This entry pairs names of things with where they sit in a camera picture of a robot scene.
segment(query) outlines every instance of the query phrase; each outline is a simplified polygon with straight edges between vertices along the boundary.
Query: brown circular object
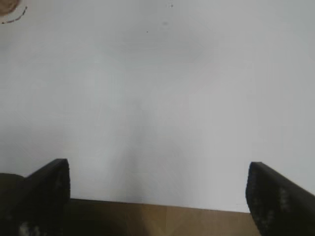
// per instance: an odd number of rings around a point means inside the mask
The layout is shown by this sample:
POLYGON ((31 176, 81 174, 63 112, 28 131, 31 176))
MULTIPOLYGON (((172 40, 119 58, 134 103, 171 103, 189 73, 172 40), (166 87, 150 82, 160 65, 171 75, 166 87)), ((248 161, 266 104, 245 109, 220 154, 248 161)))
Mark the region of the brown circular object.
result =
POLYGON ((0 16, 13 12, 21 0, 0 0, 0 16))

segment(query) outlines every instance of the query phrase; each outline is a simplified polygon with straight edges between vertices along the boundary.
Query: wooden surface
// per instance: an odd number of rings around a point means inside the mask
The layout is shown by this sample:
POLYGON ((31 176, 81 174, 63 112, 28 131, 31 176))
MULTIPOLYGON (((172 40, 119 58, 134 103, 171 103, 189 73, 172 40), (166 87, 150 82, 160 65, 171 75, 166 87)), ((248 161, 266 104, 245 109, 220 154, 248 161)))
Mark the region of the wooden surface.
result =
POLYGON ((64 235, 259 236, 248 213, 71 200, 64 235))

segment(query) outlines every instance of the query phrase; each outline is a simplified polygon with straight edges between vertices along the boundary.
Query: black object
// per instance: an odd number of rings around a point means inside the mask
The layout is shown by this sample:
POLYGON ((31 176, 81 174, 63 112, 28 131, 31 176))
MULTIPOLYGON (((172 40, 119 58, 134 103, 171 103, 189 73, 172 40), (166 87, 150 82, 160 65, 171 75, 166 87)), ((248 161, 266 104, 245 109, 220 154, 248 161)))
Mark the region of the black object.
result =
POLYGON ((69 164, 56 159, 0 194, 0 236, 63 235, 69 164))
POLYGON ((261 162, 250 164, 246 200, 262 236, 315 236, 315 196, 261 162))

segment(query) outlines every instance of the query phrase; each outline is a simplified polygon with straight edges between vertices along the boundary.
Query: white backdrop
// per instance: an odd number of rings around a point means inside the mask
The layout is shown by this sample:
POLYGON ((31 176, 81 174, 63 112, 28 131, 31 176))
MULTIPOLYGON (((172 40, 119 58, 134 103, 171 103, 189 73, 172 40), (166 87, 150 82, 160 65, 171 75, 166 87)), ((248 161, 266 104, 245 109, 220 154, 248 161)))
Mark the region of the white backdrop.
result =
POLYGON ((0 25, 0 171, 73 198, 248 211, 251 161, 315 193, 313 0, 28 0, 0 25))

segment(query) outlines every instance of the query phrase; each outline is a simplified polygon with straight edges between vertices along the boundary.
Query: wooden floor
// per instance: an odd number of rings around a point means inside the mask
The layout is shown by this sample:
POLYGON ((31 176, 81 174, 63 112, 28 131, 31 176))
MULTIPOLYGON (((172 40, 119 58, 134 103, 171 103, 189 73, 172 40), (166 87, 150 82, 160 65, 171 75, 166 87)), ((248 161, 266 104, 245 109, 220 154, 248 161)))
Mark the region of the wooden floor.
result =
POLYGON ((248 213, 71 200, 65 236, 259 236, 248 213))

